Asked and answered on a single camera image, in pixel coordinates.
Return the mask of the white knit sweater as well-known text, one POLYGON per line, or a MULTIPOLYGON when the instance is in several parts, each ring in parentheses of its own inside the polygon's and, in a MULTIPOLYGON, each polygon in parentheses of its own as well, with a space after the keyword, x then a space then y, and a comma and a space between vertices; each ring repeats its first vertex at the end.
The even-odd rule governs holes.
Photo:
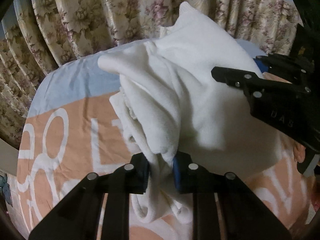
POLYGON ((215 81, 214 67, 261 72, 224 29, 183 2, 160 38, 137 41, 98 59, 100 69, 119 75, 110 103, 123 135, 134 140, 151 167, 148 188, 131 198, 138 219, 150 223, 174 214, 192 220, 192 200, 174 187, 172 166, 181 151, 216 174, 245 179, 281 159, 276 129, 250 114, 243 92, 215 81))

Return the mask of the white appliance with dark window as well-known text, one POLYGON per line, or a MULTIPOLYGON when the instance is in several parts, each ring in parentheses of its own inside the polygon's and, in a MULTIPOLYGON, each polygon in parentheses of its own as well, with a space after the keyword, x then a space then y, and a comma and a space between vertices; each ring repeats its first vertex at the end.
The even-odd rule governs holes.
POLYGON ((297 25, 290 55, 319 65, 319 0, 293 0, 302 23, 297 25))

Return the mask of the blue and orange bedsheet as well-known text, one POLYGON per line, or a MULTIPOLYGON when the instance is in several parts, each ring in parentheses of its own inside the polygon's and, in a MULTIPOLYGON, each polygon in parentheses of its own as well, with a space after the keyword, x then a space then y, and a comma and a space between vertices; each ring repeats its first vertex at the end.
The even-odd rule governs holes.
MULTIPOLYGON (((99 54, 65 64, 41 83, 23 129, 18 156, 18 196, 34 228, 89 172, 110 173, 138 152, 124 140, 110 97, 119 77, 98 67, 99 54)), ((319 188, 301 176, 289 150, 271 177, 258 174, 249 187, 297 233, 319 208, 319 188)))

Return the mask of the floral beige curtain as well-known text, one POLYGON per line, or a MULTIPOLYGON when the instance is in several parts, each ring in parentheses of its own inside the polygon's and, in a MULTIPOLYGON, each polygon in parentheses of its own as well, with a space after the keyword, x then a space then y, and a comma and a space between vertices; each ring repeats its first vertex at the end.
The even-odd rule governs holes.
POLYGON ((67 62, 160 34, 188 2, 234 38, 289 53, 293 0, 1 0, 1 139, 17 148, 36 90, 67 62))

